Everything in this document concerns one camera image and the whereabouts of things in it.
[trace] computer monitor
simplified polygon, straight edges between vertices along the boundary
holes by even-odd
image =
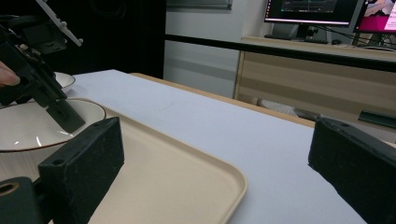
[[[396,35],[395,0],[364,0],[354,32]]]
[[[309,26],[348,27],[360,0],[267,0],[264,21],[298,24],[296,38]]]

